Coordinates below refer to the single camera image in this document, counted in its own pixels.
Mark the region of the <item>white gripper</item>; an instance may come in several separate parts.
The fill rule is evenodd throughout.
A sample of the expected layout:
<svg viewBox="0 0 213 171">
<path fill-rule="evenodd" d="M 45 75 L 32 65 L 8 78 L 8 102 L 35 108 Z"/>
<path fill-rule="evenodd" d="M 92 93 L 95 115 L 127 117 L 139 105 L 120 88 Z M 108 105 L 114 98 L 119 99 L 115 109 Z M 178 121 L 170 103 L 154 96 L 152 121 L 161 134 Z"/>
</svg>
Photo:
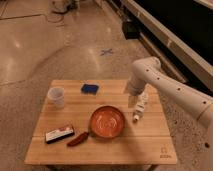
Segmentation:
<svg viewBox="0 0 213 171">
<path fill-rule="evenodd" d="M 136 77 L 130 77 L 127 81 L 125 90 L 130 94 L 128 97 L 128 107 L 133 108 L 137 101 L 138 97 L 137 95 L 140 95 L 143 93 L 145 89 L 145 82 L 136 78 Z"/>
</svg>

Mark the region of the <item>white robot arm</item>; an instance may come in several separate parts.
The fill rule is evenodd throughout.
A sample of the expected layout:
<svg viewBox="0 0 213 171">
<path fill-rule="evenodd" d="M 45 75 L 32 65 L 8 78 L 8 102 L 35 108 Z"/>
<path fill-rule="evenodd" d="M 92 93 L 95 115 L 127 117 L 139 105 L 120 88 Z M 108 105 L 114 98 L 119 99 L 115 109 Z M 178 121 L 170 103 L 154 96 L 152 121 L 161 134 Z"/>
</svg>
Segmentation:
<svg viewBox="0 0 213 171">
<path fill-rule="evenodd" d="M 213 97 L 162 74 L 160 68 L 157 57 L 134 61 L 127 91 L 137 96 L 150 84 L 175 101 L 206 129 L 210 129 L 213 126 Z"/>
</svg>

